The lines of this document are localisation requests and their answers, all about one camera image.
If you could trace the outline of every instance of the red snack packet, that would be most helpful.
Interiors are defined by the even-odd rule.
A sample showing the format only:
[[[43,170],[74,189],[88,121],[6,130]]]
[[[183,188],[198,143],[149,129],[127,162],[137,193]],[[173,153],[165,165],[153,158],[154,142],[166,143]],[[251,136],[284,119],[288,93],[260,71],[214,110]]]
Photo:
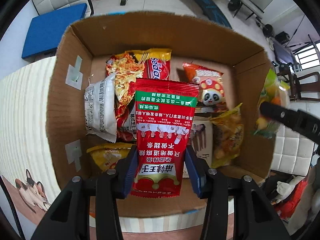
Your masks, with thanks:
[[[198,92],[197,84],[137,79],[139,157],[132,195],[158,198],[180,194],[184,151]]]
[[[144,64],[143,78],[169,80],[171,49],[131,50]]]
[[[221,76],[223,73],[184,62],[184,71],[190,82],[199,84],[196,113],[222,113],[228,110]]]

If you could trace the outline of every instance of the cartoon faces on packet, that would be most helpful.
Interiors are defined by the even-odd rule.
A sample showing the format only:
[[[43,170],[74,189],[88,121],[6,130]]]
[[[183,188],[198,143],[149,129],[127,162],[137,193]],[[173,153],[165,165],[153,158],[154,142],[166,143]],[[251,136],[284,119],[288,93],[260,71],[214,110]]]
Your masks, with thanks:
[[[178,144],[182,138],[188,139],[189,129],[184,126],[139,123],[137,129],[140,131],[141,138],[175,138],[174,143]]]

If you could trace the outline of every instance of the snack packet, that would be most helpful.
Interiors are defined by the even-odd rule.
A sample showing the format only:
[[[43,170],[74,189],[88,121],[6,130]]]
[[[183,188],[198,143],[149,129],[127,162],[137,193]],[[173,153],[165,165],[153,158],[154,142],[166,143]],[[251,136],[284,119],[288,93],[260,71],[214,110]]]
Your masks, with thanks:
[[[196,113],[222,113],[228,110],[221,76],[223,73],[184,62],[184,71],[190,82],[199,84]]]
[[[116,119],[118,135],[136,140],[134,83],[136,78],[169,79],[170,49],[128,50],[107,61],[107,74],[116,72]]]
[[[277,74],[270,69],[260,93],[257,109],[259,117],[256,121],[256,130],[254,131],[254,134],[260,134],[266,138],[272,138],[276,135],[280,123],[261,115],[259,110],[260,104],[267,101],[287,108],[290,104],[288,95],[289,89],[290,86],[283,81],[279,81]]]
[[[116,141],[115,74],[90,84],[84,92],[84,115],[88,133]]]
[[[218,168],[239,156],[244,137],[244,126],[241,123],[240,106],[212,118],[213,157],[212,168]]]
[[[105,143],[87,149],[87,153],[102,171],[106,171],[114,169],[118,160],[127,157],[132,145],[131,143]]]
[[[196,84],[137,79],[139,157],[132,195],[158,198],[180,194],[184,151],[198,92]]]
[[[195,116],[189,133],[188,145],[191,145],[198,158],[204,159],[209,166],[212,163],[213,125],[206,117]],[[186,164],[183,167],[183,177],[188,178]]]

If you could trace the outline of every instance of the floor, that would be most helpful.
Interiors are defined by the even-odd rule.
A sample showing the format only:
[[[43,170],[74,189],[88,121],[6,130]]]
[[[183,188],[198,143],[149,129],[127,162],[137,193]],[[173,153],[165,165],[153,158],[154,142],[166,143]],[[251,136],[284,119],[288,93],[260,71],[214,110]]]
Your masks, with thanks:
[[[250,12],[245,11],[245,8],[241,9],[237,16],[233,18],[233,14],[228,10],[227,0],[213,1],[226,16],[234,31],[264,47],[269,59],[274,60],[274,53],[270,49],[262,30],[257,27],[254,17],[245,20]],[[125,6],[120,6],[120,0],[92,0],[92,4],[94,15],[143,10],[172,12],[177,15],[189,15],[208,20],[193,0],[127,0]]]

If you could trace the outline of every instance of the white snack bag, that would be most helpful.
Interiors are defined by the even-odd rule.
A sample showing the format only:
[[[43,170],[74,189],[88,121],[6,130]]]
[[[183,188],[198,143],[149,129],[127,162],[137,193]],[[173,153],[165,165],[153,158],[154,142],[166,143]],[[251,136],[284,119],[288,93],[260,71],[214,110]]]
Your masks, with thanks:
[[[104,80],[90,84],[84,93],[85,124],[88,133],[112,143],[116,142],[115,77],[113,73]]]

